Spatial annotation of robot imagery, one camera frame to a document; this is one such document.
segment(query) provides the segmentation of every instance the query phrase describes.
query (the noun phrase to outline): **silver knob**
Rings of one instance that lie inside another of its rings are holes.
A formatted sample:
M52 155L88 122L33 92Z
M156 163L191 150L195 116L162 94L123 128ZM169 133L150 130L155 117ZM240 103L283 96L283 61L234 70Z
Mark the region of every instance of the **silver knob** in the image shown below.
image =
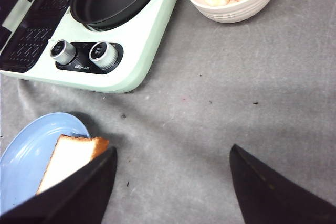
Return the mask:
M118 51L110 43L100 41L91 48L89 58L97 67L105 70L114 65L118 58Z
M66 65L76 56L76 48L62 39L53 45L50 56L61 65Z

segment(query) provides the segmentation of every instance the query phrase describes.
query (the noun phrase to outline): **table surface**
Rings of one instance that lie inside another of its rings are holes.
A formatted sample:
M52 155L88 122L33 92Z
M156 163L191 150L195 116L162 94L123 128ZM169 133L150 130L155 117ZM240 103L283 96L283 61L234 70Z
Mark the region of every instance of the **table surface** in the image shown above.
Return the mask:
M57 111L108 138L118 170L103 223L244 223L229 167L234 143L335 205L335 38L335 0L271 0L236 24L177 0L133 92L1 76L1 150Z

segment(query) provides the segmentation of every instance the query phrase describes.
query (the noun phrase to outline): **bread slice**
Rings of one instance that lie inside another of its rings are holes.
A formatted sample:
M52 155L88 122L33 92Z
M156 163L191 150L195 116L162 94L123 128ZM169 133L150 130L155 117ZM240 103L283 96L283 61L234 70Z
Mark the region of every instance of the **bread slice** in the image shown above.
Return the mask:
M103 153L108 144L109 141L102 137L84 138L61 135L36 194L42 193L81 169Z

